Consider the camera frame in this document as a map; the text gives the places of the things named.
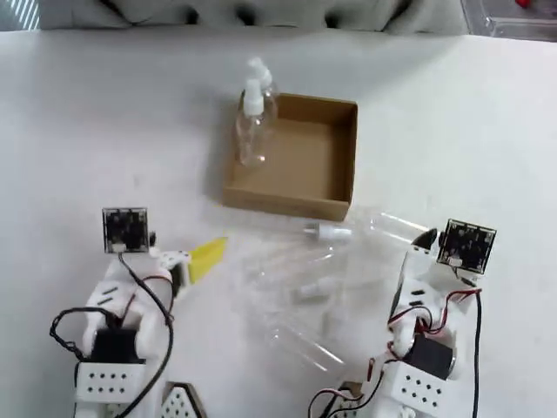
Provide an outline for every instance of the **circuit board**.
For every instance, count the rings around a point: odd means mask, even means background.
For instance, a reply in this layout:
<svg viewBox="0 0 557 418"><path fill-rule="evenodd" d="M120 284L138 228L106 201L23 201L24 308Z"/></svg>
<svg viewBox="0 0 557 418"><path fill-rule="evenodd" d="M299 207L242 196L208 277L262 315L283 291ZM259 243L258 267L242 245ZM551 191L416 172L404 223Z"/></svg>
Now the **circuit board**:
<svg viewBox="0 0 557 418"><path fill-rule="evenodd" d="M494 229L449 219L440 236L437 262L483 274L497 232Z"/></svg>
<svg viewBox="0 0 557 418"><path fill-rule="evenodd" d="M146 208L103 209L103 229L105 253L147 253L149 251Z"/></svg>

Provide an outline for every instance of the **red object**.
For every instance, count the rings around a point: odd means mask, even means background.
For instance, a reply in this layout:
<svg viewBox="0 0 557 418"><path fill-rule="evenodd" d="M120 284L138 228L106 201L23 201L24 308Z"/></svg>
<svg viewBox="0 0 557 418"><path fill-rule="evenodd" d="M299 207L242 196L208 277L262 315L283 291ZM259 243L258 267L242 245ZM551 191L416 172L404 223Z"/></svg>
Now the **red object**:
<svg viewBox="0 0 557 418"><path fill-rule="evenodd" d="M520 7L522 8L526 8L528 6L530 6L530 4L532 3L532 0L514 0Z"/></svg>

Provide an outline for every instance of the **gray fabric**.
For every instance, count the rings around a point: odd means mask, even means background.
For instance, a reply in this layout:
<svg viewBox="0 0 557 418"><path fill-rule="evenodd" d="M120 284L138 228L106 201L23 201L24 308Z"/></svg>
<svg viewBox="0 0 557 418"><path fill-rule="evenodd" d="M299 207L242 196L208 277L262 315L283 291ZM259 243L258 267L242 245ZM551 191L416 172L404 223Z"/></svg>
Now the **gray fabric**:
<svg viewBox="0 0 557 418"><path fill-rule="evenodd" d="M39 0L43 29L147 24L467 33L460 0Z"/></svg>

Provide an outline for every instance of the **white spray nozzle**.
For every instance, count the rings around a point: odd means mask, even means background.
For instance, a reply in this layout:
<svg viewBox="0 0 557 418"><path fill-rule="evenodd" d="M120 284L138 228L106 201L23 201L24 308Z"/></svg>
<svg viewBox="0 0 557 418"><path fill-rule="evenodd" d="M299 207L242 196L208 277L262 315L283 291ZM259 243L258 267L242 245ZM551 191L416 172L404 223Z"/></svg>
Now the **white spray nozzle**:
<svg viewBox="0 0 557 418"><path fill-rule="evenodd" d="M352 229L328 224L309 224L304 228L304 232L319 241L348 242L352 239Z"/></svg>
<svg viewBox="0 0 557 418"><path fill-rule="evenodd" d="M261 84L254 78L245 80L244 114L246 116L258 116L264 109Z"/></svg>
<svg viewBox="0 0 557 418"><path fill-rule="evenodd" d="M247 65L251 70L250 77L256 78L262 89L266 89L272 84L272 74L260 57L250 59Z"/></svg>

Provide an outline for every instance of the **open cardboard box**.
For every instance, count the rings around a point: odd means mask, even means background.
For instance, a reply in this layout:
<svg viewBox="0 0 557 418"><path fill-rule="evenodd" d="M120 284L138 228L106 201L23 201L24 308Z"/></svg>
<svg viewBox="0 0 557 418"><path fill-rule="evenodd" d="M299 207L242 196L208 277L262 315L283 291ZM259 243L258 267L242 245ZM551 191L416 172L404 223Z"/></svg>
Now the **open cardboard box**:
<svg viewBox="0 0 557 418"><path fill-rule="evenodd" d="M343 220L352 202L358 105L282 94L274 134L257 168L239 163L236 136L225 172L227 206Z"/></svg>

